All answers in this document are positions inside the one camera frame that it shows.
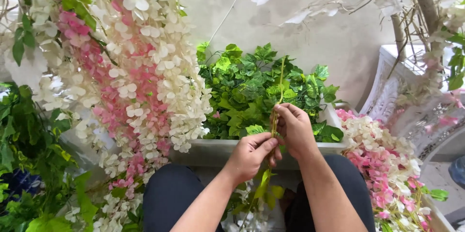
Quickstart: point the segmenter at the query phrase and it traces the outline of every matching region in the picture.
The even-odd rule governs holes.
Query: forearm
[[[299,167],[317,232],[366,232],[342,186],[317,146],[301,159]]]
[[[235,189],[221,171],[177,221],[171,232],[214,232]]]

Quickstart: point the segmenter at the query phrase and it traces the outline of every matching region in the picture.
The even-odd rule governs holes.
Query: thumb
[[[271,138],[263,142],[253,153],[262,160],[278,145],[278,140]]]
[[[297,119],[294,114],[286,107],[281,105],[275,105],[273,109],[281,116],[286,123],[290,123]]]

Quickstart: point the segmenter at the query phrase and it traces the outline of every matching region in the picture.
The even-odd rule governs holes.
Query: right hand
[[[306,155],[318,152],[310,118],[305,111],[290,103],[275,105],[273,110],[278,113],[276,131],[283,137],[291,156],[299,161]]]

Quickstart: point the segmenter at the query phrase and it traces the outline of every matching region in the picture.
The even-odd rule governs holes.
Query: white wall
[[[186,13],[197,26],[193,42],[208,41],[234,0],[186,0]],[[295,11],[315,0],[270,0],[256,6],[237,0],[211,42],[215,50],[235,43],[251,52],[271,42],[278,55],[288,54],[305,72],[317,64],[329,65],[328,84],[340,85],[338,98],[361,108],[371,89],[379,48],[394,44],[392,23],[381,17],[374,4],[358,12],[334,17],[307,18],[305,24],[285,24]]]

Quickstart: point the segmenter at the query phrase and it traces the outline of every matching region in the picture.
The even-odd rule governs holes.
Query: hand
[[[243,137],[239,140],[222,172],[232,178],[234,187],[236,187],[257,175],[263,159],[277,145],[278,140],[272,139],[269,132]],[[282,158],[281,150],[275,149],[270,157],[270,165],[275,167],[276,160]]]
[[[310,118],[305,111],[290,103],[275,105],[273,110],[278,113],[276,131],[284,138],[291,156],[299,161],[305,155],[318,151]]]

